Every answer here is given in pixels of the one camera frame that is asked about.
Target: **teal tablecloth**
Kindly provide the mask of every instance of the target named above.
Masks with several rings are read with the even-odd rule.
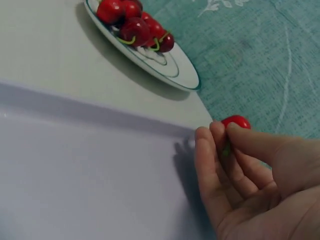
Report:
[[[319,0],[144,0],[203,81],[213,118],[320,137]]]

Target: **plate rim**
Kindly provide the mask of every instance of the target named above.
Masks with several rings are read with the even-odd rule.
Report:
[[[96,13],[93,11],[93,9],[91,8],[91,6],[90,6],[90,4],[89,4],[89,0],[84,0],[84,4],[86,5],[86,7],[89,9],[89,11],[92,13],[92,15],[95,17],[95,19],[112,35],[112,33],[105,27],[105,25],[99,20],[99,18],[96,16]],[[123,51],[121,51],[112,41],[110,41],[111,42],[111,44],[113,44],[122,54],[124,54],[124,52]],[[130,50],[127,50],[127,52],[128,53],[130,53],[131,55],[133,55],[134,57],[135,57],[135,59],[138,59],[140,62],[142,62],[143,64],[145,64],[146,66],[148,66],[145,62],[143,62],[140,58],[138,58],[138,57],[136,57]],[[187,59],[189,60],[189,62],[191,63],[191,65],[193,66],[193,68],[194,68],[194,70],[195,70],[195,73],[196,73],[196,75],[197,75],[197,78],[198,78],[198,85],[196,86],[196,87],[186,87],[186,86],[184,86],[184,85],[181,85],[181,84],[179,84],[179,83],[177,83],[177,82],[175,82],[175,81],[172,81],[171,79],[169,79],[169,78],[167,78],[167,77],[165,77],[163,74],[161,74],[161,73],[159,73],[157,70],[155,70],[155,69],[153,69],[153,68],[151,68],[150,66],[148,66],[148,68],[150,68],[150,69],[152,69],[155,73],[157,73],[157,74],[159,74],[159,75],[161,75],[162,77],[164,77],[167,81],[169,81],[169,82],[171,82],[172,84],[169,84],[169,83],[167,83],[167,82],[165,82],[165,81],[163,81],[163,80],[161,80],[161,79],[159,79],[158,77],[156,77],[156,76],[154,76],[155,78],[157,78],[158,80],[160,80],[160,81],[162,81],[162,82],[165,82],[165,83],[167,83],[167,84],[169,84],[169,85],[171,85],[171,86],[173,86],[173,87],[176,87],[176,88],[178,88],[178,89],[180,89],[180,90],[188,90],[189,92],[196,92],[196,91],[198,91],[198,90],[200,90],[201,89],[201,87],[202,87],[202,81],[201,81],[201,79],[200,79],[200,76],[199,76],[199,73],[198,73],[198,71],[197,71],[197,69],[196,69],[196,67],[195,67],[195,65],[192,63],[192,61],[190,60],[190,58],[188,57],[188,55],[182,50],[182,52],[184,53],[184,55],[187,57]]]

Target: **red cherry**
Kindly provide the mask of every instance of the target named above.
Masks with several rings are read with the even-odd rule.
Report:
[[[146,43],[146,47],[151,47],[155,45],[155,38],[156,39],[161,39],[163,35],[166,34],[166,31],[164,28],[161,26],[160,23],[158,23],[156,20],[153,18],[147,18],[144,20],[147,26],[149,27],[150,30],[150,40]]]
[[[103,0],[96,11],[96,16],[104,24],[113,25],[125,15],[125,8],[120,0]]]
[[[160,38],[160,49],[158,52],[167,53],[175,46],[175,38],[171,33],[165,33],[165,36]]]
[[[144,9],[144,6],[142,5],[142,3],[139,0],[130,0],[130,1],[135,2],[139,6],[141,11]]]
[[[142,10],[136,2],[131,0],[124,0],[122,1],[122,3],[125,9],[125,19],[141,17]]]
[[[151,16],[149,13],[143,11],[143,12],[142,12],[142,15],[141,15],[141,18],[142,18],[143,20],[147,20],[147,19],[152,19],[152,16]]]
[[[125,21],[119,31],[121,39],[130,42],[135,37],[133,47],[140,47],[150,39],[148,25],[140,17],[131,17]]]
[[[221,122],[225,128],[227,128],[227,126],[230,123],[236,123],[237,125],[239,125],[240,127],[244,128],[244,129],[251,129],[251,125],[250,125],[249,121],[245,117],[240,116],[240,115],[229,116],[226,119],[222,120]]]

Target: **green cherry stem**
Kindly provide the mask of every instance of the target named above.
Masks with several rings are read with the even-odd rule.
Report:
[[[158,39],[155,37],[154,39],[154,42],[155,42],[155,44],[156,44],[156,47],[155,48],[152,48],[152,47],[150,47],[149,49],[150,50],[152,50],[152,51],[159,51],[159,49],[160,49],[160,44],[159,44],[159,42],[158,42]]]
[[[126,41],[126,40],[123,40],[121,39],[120,37],[117,37],[116,39],[118,39],[118,41],[122,44],[126,44],[126,45],[131,45],[133,44],[135,41],[136,41],[136,36],[133,36],[132,40],[131,41]]]
[[[225,157],[228,157],[231,153],[231,143],[229,140],[226,141],[226,144],[225,144],[225,147],[222,151],[222,156],[225,158]]]
[[[162,41],[165,39],[166,36],[168,36],[170,34],[170,31],[167,31],[160,39],[159,39],[159,43],[162,43]]]

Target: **plate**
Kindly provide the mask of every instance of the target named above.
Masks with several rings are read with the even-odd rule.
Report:
[[[104,36],[143,70],[183,91],[195,92],[201,88],[201,81],[195,67],[176,42],[173,49],[166,53],[156,53],[143,47],[133,48],[122,44],[114,35],[116,28],[105,26],[96,16],[99,2],[84,0],[84,5],[89,16]]]

